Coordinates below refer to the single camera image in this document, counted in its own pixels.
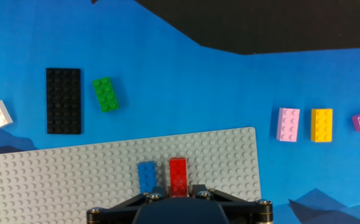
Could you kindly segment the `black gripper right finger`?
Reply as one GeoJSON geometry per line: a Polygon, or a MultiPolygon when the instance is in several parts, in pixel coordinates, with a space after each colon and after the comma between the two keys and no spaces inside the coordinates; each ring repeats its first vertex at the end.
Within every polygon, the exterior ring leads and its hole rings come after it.
{"type": "Polygon", "coordinates": [[[273,203],[270,200],[258,198],[246,201],[221,190],[207,188],[204,184],[190,185],[189,196],[215,202],[233,223],[273,224],[273,203]]]}

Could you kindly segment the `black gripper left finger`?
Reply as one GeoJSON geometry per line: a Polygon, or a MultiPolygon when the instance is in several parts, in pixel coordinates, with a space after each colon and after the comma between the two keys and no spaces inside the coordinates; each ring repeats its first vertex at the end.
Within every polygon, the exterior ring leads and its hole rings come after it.
{"type": "Polygon", "coordinates": [[[87,224],[133,223],[145,205],[170,198],[171,187],[153,187],[151,192],[138,194],[111,208],[93,207],[86,211],[87,224]]]}

